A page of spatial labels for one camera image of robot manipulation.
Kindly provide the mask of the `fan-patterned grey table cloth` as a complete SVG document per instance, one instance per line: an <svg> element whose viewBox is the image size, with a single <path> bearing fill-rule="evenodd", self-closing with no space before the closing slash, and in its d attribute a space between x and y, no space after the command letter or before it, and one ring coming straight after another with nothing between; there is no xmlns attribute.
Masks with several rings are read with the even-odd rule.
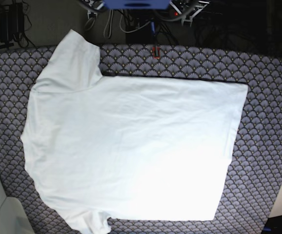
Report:
<svg viewBox="0 0 282 234"><path fill-rule="evenodd" d="M37 234L70 234L72 229L35 190L24 169L20 136L30 89L54 47L0 52L0 179L8 196L22 203ZM282 58L220 49L150 45L101 47L104 75L205 78L248 85L215 218L212 221L109 220L114 234L259 234L282 184Z"/></svg>

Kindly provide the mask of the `black power strip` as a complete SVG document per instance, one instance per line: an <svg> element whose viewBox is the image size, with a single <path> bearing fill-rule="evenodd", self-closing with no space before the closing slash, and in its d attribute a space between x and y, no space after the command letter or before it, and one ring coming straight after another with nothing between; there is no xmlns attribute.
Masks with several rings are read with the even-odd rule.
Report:
<svg viewBox="0 0 282 234"><path fill-rule="evenodd" d="M210 16L211 14L220 14L218 12L208 11L205 8L194 8L192 12L189 12L187 15L184 15L184 12L180 14L180 11L175 11L175 17L177 18L176 21L181 21L182 24L185 22L192 23L194 19L198 17L205 18Z"/></svg>

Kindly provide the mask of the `white T-shirt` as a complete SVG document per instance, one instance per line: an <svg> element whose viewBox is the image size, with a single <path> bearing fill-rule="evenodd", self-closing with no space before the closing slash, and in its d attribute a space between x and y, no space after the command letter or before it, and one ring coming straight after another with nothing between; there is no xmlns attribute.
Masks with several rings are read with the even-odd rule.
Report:
<svg viewBox="0 0 282 234"><path fill-rule="evenodd" d="M30 91L21 140L42 201L83 234L109 218L213 220L247 85L107 77L99 62L69 31Z"/></svg>

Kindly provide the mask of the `black box under table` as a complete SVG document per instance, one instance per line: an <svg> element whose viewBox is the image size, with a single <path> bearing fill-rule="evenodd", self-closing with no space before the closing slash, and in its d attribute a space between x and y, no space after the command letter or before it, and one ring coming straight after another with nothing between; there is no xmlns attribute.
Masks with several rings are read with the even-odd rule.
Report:
<svg viewBox="0 0 282 234"><path fill-rule="evenodd" d="M125 22L125 42L127 44L152 44L153 36L150 24L141 28L147 23L146 19L134 19L132 22Z"/></svg>

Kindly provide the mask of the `black equipment on left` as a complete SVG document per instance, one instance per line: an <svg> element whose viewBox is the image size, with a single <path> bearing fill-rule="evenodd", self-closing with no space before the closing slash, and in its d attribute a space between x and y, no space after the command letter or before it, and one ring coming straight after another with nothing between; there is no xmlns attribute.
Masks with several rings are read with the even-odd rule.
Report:
<svg viewBox="0 0 282 234"><path fill-rule="evenodd" d="M20 43L20 37L24 32L23 3L15 2L8 5L8 9L0 14L0 42Z"/></svg>

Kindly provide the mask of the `grey plastic bin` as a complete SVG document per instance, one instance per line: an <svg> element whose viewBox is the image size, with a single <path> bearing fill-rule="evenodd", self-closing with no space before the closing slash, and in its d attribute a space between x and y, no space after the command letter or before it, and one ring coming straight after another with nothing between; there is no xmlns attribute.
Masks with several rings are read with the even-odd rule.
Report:
<svg viewBox="0 0 282 234"><path fill-rule="evenodd" d="M0 234L33 234L21 202L6 195L0 181Z"/></svg>

